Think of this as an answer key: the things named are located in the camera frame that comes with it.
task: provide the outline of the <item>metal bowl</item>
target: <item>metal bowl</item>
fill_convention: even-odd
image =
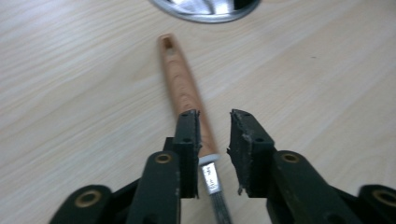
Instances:
[[[163,11],[187,21],[221,23],[250,13],[260,0],[150,0]]]

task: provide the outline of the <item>wooden table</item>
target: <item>wooden table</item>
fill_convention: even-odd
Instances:
[[[47,223],[74,190],[141,176],[176,120],[156,40],[174,33],[222,155],[234,223],[269,223],[238,196],[232,108],[337,188],[396,188],[396,1],[266,0],[240,21],[199,24],[148,1],[14,0],[0,8],[1,223]],[[181,223],[215,223],[183,200]]]

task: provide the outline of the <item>black plastic part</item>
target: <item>black plastic part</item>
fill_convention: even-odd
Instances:
[[[283,196],[280,194],[277,185],[273,181],[269,187],[267,198],[267,211],[273,224],[294,223],[294,218],[288,208]]]
[[[178,155],[152,154],[146,163],[127,217],[127,224],[177,224],[180,221]]]
[[[132,199],[134,198],[139,180],[140,179],[137,179],[131,184],[113,193],[113,200],[109,206],[111,213],[114,214],[112,224],[125,223],[129,212],[129,206],[131,205]]]
[[[271,182],[271,163],[275,142],[260,123],[246,111],[231,112],[230,155],[239,180],[240,194],[245,189],[250,198],[265,198]]]
[[[352,210],[352,212],[359,217],[359,219],[363,223],[371,223],[371,222],[366,221],[366,218],[364,215],[366,213],[366,211],[361,209],[361,207],[358,203],[358,197],[348,194],[348,193],[346,193],[338,188],[335,188],[335,187],[332,187],[332,189],[335,191],[336,194],[338,194],[338,197],[340,197],[343,200],[343,202],[350,208],[350,210]]]
[[[61,205],[50,223],[109,223],[112,215],[107,208],[111,199],[111,191],[105,186],[89,185],[78,189]]]
[[[396,190],[366,185],[359,192],[358,205],[366,223],[396,223]]]
[[[272,175],[294,223],[361,223],[302,155],[278,151]]]
[[[163,151],[173,151],[173,139],[173,137],[166,137],[165,143],[163,144]]]
[[[201,147],[199,113],[189,110],[178,116],[172,150],[180,159],[181,198],[195,198],[198,195],[198,152]],[[170,138],[165,147],[169,147]]]

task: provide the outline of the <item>silver object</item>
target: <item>silver object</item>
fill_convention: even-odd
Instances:
[[[235,21],[250,13],[260,0],[249,0],[242,8],[234,8],[234,0],[150,0],[165,12],[187,21],[220,23]]]
[[[218,174],[216,173],[215,163],[211,162],[207,165],[201,166],[204,174],[206,188],[209,194],[213,194],[221,191]]]

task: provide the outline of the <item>screw hole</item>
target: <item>screw hole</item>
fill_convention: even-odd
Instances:
[[[298,162],[300,160],[297,156],[293,154],[283,154],[282,159],[284,161],[293,162],[293,163]]]
[[[99,202],[101,197],[100,191],[96,189],[87,190],[76,198],[75,205],[80,208],[89,207]]]
[[[396,207],[396,194],[384,189],[376,189],[373,191],[373,196],[381,203]]]
[[[155,158],[158,163],[168,163],[170,160],[172,160],[172,157],[168,154],[160,154]]]

